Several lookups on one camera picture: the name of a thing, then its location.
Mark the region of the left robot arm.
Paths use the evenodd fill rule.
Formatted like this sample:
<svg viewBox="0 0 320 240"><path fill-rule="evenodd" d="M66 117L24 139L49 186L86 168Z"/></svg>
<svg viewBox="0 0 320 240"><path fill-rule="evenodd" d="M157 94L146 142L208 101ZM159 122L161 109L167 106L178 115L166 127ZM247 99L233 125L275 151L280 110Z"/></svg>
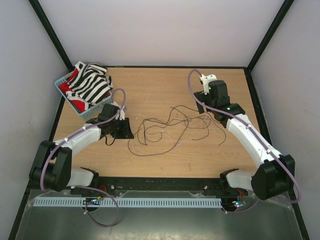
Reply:
<svg viewBox="0 0 320 240"><path fill-rule="evenodd" d="M40 188L60 192L67 187L82 188L96 193L100 181L98 173L88 168L73 168L72 159L89 145L110 135L114 140L130 140L134 135L124 106L106 103L96 118L88 120L79 130L57 141L42 141L29 172L29 180Z"/></svg>

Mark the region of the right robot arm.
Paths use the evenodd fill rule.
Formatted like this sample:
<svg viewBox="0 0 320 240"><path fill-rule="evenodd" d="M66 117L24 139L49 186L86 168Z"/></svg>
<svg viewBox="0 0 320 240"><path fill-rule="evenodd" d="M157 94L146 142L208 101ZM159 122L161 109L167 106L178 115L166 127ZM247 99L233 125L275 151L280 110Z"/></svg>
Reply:
<svg viewBox="0 0 320 240"><path fill-rule="evenodd" d="M252 191L260 200L278 196L294 187L295 160L276 150L253 126L243 108L231 103L227 84L215 75L202 75L202 91L195 92L199 113L211 112L214 119L232 133L257 166L256 172L238 168L221 173L218 188L231 194L236 188Z"/></svg>

